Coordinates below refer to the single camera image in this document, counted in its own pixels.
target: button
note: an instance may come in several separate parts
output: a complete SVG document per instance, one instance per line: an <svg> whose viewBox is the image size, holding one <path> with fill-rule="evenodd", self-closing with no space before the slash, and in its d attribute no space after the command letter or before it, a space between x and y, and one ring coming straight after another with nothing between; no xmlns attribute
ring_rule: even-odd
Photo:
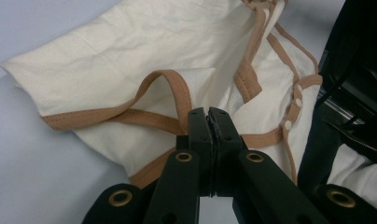
<svg viewBox="0 0 377 224"><path fill-rule="evenodd" d="M300 91L301 94L302 94L302 86L301 86L301 85L297 85L297 89L299 89L299 91Z"/></svg>
<svg viewBox="0 0 377 224"><path fill-rule="evenodd" d="M301 99L296 99L296 105L298 107L301 107L302 106L302 100Z"/></svg>
<svg viewBox="0 0 377 224"><path fill-rule="evenodd" d="M293 124L291 123L290 120L287 120L287 121L285 122L285 128L286 128L288 131L290 131L291 126L293 126Z"/></svg>

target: cloth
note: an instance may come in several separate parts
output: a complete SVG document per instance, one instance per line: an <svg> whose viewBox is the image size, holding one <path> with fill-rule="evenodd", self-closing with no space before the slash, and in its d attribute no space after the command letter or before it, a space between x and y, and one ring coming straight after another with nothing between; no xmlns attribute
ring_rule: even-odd
<svg viewBox="0 0 377 224"><path fill-rule="evenodd" d="M126 0L2 63L53 129L73 130L144 187L192 108L230 113L246 144L297 182L322 82L277 24L285 1Z"/></svg>
<svg viewBox="0 0 377 224"><path fill-rule="evenodd" d="M348 188L377 208L377 163L347 145L338 149L328 184Z"/></svg>

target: white fabric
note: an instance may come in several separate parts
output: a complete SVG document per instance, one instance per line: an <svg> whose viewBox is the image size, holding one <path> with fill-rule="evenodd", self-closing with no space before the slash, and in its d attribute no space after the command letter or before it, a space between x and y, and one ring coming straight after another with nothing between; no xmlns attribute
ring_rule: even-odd
<svg viewBox="0 0 377 224"><path fill-rule="evenodd" d="M338 149L328 184L348 188L377 208L377 164L347 145Z"/></svg>
<svg viewBox="0 0 377 224"><path fill-rule="evenodd" d="M316 65L272 30L283 7L279 0L266 32L277 37L289 56L297 57L292 61L300 77L312 75ZM174 69L188 84L193 108L225 109L239 133L266 133L284 123L294 83L292 71L264 37L252 62L262 92L244 104L232 77L255 23L254 13L235 0L127 0L2 66L31 95L41 116L121 105L134 97L149 72ZM297 171L318 89L303 90L302 110L290 130L288 142ZM133 108L177 118L163 78ZM108 159L123 164L129 175L175 144L169 133L131 124L105 122L75 132ZM261 149L290 176L284 144Z"/></svg>

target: black plastic part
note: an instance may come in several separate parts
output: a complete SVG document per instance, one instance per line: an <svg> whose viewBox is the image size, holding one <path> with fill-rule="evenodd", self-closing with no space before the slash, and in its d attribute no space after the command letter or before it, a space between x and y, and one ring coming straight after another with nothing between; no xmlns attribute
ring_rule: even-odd
<svg viewBox="0 0 377 224"><path fill-rule="evenodd" d="M239 161L242 183L262 223L328 223L267 154L243 151Z"/></svg>
<svg viewBox="0 0 377 224"><path fill-rule="evenodd" d="M377 224L377 209L350 189L322 185L314 190L310 198L331 223Z"/></svg>
<svg viewBox="0 0 377 224"><path fill-rule="evenodd" d="M198 223L200 158L191 150L168 157L148 206L144 223Z"/></svg>
<svg viewBox="0 0 377 224"><path fill-rule="evenodd" d="M243 140L226 111L210 107L208 119L217 144L215 192L232 197L239 181L238 154L243 150Z"/></svg>
<svg viewBox="0 0 377 224"><path fill-rule="evenodd" d="M203 108L193 109L188 113L188 149L195 151L201 158L200 164L200 195L214 195L213 164L215 152L213 139L209 130Z"/></svg>
<svg viewBox="0 0 377 224"><path fill-rule="evenodd" d="M189 136L178 135L176 137L176 150L189 150Z"/></svg>
<svg viewBox="0 0 377 224"><path fill-rule="evenodd" d="M239 224L262 223L256 207L248 200L240 200L234 197L232 200L232 209Z"/></svg>
<svg viewBox="0 0 377 224"><path fill-rule="evenodd" d="M132 198L125 205L112 205L110 197L115 192L122 192L113 197L115 202L127 200L127 195L123 192L127 190ZM117 223L141 223L145 207L142 203L142 192L133 185L118 184L106 189L96 200L90 211L83 220L83 224L117 224Z"/></svg>

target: gray surface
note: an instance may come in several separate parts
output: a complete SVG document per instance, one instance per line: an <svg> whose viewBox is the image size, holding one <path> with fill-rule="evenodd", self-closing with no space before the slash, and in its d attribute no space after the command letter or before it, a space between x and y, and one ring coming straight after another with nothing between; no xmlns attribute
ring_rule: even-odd
<svg viewBox="0 0 377 224"><path fill-rule="evenodd" d="M0 0L0 62L47 43L117 0ZM289 1L280 22L320 59L343 1ZM0 223L80 223L123 167L51 130L0 69ZM231 199L201 199L200 223L237 223Z"/></svg>

